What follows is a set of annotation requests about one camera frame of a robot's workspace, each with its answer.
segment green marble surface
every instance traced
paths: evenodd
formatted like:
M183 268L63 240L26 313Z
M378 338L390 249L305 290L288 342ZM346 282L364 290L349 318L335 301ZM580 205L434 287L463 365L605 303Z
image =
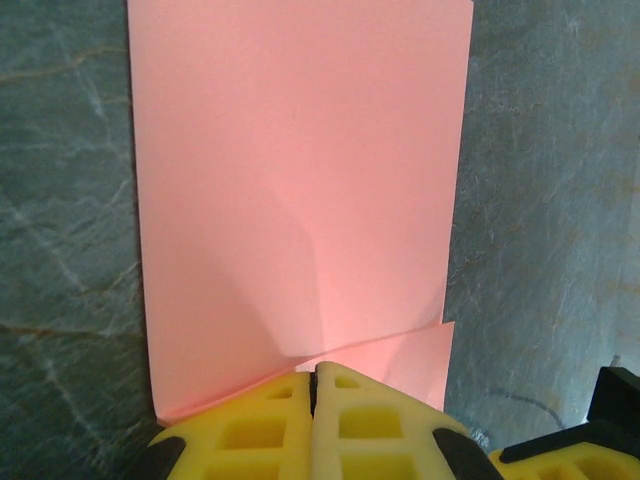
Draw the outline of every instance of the green marble surface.
M640 3L474 22L447 410L492 449L579 423L599 365L640 369ZM0 479L119 478L158 430L130 113L121 0L0 3Z

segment marble table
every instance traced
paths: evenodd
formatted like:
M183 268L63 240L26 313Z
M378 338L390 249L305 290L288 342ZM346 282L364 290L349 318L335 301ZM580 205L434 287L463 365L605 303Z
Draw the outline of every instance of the marble table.
M636 0L476 1L446 408L487 450L640 371L637 25ZM0 479L119 478L158 431L128 75L122 0L0 5Z

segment square hole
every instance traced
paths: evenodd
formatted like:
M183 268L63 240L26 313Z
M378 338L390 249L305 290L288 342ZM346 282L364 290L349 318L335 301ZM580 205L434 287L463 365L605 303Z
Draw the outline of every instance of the square hole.
M218 448L279 448L284 442L284 418L238 419L226 426Z
M284 398L291 398L292 395L293 395L293 388L284 387L284 388L281 388L280 390L276 390L275 392L271 392L269 395L267 395L267 398L269 400L281 400Z
M349 454L341 457L342 480L415 480L418 478L409 455Z
M336 377L335 384L337 388L360 388L358 382L349 377Z
M277 462L242 462L216 465L207 471L205 480L278 480Z
M398 413L391 407L350 408L340 415L340 438L402 438Z

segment yellow foam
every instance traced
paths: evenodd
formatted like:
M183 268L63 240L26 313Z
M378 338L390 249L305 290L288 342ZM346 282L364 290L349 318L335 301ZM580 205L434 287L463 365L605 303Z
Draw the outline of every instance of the yellow foam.
M187 445L169 480L306 480L309 374L291 373L160 433Z
M608 448L578 443L514 463L502 451L489 459L505 480L639 480L640 460Z
M313 480L455 480L431 432L460 423L342 365L317 373Z

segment pink paper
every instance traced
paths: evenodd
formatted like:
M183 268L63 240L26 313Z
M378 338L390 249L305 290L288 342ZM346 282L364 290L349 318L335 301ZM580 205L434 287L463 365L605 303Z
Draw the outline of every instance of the pink paper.
M324 361L340 363L443 410L452 339L453 323L445 323L343 348L305 362L296 370L313 371Z
M439 323L471 11L130 0L161 419Z

